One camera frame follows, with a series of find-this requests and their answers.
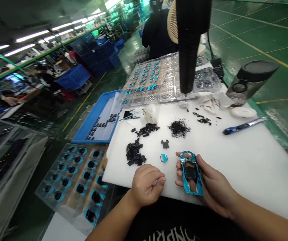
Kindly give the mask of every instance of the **hand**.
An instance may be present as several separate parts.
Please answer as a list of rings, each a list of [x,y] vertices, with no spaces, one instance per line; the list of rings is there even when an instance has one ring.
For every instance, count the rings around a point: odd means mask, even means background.
[[[197,155],[196,159],[200,167],[204,189],[204,197],[199,196],[198,198],[219,215],[231,218],[232,210],[239,195],[231,187],[225,176],[207,164],[200,154]],[[176,168],[177,176],[182,177],[182,165],[180,161],[177,162]],[[175,184],[183,187],[183,181],[176,180]],[[196,189],[196,183],[193,180],[190,180],[189,185],[192,191]]]
[[[133,203],[139,207],[155,203],[163,191],[165,180],[165,174],[151,164],[138,168],[129,191]]]

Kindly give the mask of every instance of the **ceiling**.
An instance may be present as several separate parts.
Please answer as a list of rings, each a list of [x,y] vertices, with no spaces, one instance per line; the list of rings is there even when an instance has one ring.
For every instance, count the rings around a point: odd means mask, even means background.
[[[102,0],[0,0],[0,45],[10,44],[9,51],[29,44],[34,39],[15,39],[85,18],[100,5]]]

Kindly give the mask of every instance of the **thermos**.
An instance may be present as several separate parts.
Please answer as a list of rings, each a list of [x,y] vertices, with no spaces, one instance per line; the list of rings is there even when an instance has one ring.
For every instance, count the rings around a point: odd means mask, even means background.
[[[235,102],[230,107],[244,105],[278,67],[275,62],[265,60],[255,60],[243,65],[226,92],[226,95]]]

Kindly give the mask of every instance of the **box cutter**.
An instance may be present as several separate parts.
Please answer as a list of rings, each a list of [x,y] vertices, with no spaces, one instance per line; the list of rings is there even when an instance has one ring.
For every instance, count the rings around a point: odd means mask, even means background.
[[[244,130],[246,128],[249,128],[251,126],[255,126],[256,124],[259,124],[263,121],[266,121],[267,118],[266,117],[262,117],[262,118],[258,118],[258,119],[255,119],[255,120],[252,120],[252,121],[249,121],[249,122],[246,122],[244,124],[241,124],[239,126],[235,126],[235,127],[228,127],[226,129],[223,130],[223,134],[224,135],[230,135],[230,134],[233,134],[235,132],[238,132],[238,131],[241,131],[241,130]]]
[[[191,154],[191,158],[184,157],[184,154]],[[180,154],[180,162],[182,165],[183,173],[183,187],[186,193],[197,196],[204,196],[202,177],[199,171],[198,164],[196,162],[196,155],[190,151],[184,151]],[[185,166],[187,162],[194,164],[194,167]],[[189,180],[193,180],[196,183],[196,191],[191,191],[189,186]]]

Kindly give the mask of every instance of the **white cutting board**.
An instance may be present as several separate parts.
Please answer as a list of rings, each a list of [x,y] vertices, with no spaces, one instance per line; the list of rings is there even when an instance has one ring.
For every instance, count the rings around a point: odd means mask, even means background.
[[[212,125],[197,122],[193,115],[197,112],[212,122]],[[160,106],[159,130],[150,136],[141,137],[143,148],[140,153],[147,158],[146,164],[152,164],[165,173],[166,183],[162,196],[200,204],[198,199],[186,194],[177,187],[175,164],[179,159],[176,151],[192,151],[201,154],[203,159],[225,175],[232,187],[245,198],[288,218],[288,154],[274,139],[263,123],[225,136],[223,129],[247,122],[230,116],[228,110],[220,111],[217,119],[203,110],[197,101],[190,102],[189,112],[178,104]],[[167,127],[175,118],[185,118],[191,133],[186,138],[171,137]],[[138,123],[136,130],[143,127]],[[108,163],[103,181],[130,188],[137,165],[128,166],[126,146],[137,138],[131,132],[133,128],[127,121],[118,122],[110,142]],[[161,140],[169,140],[169,149],[163,149]],[[160,161],[160,154],[168,155],[168,162]]]

